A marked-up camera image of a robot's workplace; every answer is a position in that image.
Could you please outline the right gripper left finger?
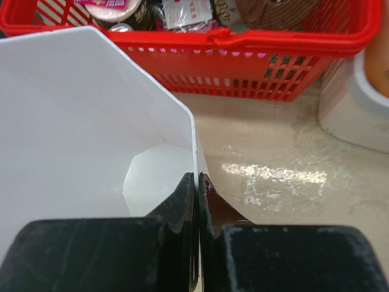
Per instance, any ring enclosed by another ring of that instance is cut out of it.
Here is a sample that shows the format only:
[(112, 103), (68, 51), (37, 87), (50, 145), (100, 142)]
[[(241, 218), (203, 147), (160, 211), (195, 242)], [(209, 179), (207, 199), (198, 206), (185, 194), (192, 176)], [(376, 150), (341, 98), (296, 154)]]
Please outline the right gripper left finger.
[(195, 178), (143, 217), (39, 220), (1, 265), (2, 291), (193, 291)]

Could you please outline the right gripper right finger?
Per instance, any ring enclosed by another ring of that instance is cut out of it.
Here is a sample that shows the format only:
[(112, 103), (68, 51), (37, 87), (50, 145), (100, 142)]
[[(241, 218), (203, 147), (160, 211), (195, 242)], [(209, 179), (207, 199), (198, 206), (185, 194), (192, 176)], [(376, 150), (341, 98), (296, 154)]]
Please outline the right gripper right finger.
[(387, 291), (367, 238), (340, 225), (255, 224), (199, 176), (204, 291)]

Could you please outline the white octagonal bin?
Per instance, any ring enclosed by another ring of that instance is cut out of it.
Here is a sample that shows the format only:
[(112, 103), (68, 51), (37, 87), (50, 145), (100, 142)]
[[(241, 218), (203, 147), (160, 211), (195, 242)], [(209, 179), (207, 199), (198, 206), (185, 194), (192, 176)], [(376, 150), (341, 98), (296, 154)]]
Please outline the white octagonal bin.
[(196, 288), (204, 172), (192, 112), (97, 29), (1, 40), (1, 265), (33, 221), (143, 217), (192, 173)]

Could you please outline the orange translucent bucket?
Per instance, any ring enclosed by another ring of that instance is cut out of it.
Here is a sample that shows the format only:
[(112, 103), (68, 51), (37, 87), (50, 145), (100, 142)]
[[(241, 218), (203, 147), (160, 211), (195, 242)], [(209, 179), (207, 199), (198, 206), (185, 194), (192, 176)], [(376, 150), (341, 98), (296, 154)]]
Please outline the orange translucent bucket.
[(383, 1), (380, 29), (365, 50), (365, 75), (378, 92), (388, 97), (388, 1)]

